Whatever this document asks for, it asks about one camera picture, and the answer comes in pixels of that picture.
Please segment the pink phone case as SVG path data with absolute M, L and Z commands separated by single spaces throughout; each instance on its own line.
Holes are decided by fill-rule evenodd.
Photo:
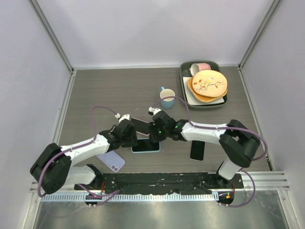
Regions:
M 144 136 L 148 136 L 150 134 L 148 122 L 134 117 L 131 118 L 131 121 L 135 125 L 137 133 L 142 134 Z

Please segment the purple phone case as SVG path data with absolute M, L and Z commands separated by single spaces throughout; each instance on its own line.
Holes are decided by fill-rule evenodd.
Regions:
M 125 160 L 115 151 L 98 154 L 97 157 L 114 173 L 117 173 L 125 165 Z

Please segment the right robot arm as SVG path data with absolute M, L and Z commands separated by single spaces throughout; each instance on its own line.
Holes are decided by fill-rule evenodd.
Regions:
M 231 120 L 228 124 L 205 125 L 180 119 L 175 121 L 159 108 L 149 108 L 150 141 L 161 142 L 167 138 L 174 141 L 201 141 L 220 145 L 227 155 L 216 171 L 215 182 L 220 188 L 231 185 L 234 175 L 248 168 L 260 145 L 258 135 L 241 122 Z

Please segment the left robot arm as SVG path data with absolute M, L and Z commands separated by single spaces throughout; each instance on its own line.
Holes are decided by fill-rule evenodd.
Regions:
M 51 143 L 35 161 L 30 174 L 38 182 L 38 195 L 53 194 L 65 185 L 82 184 L 90 190 L 97 190 L 102 179 L 92 166 L 75 165 L 92 156 L 109 153 L 120 147 L 137 145 L 134 123 L 123 119 L 114 129 L 101 131 L 95 137 L 69 146 Z

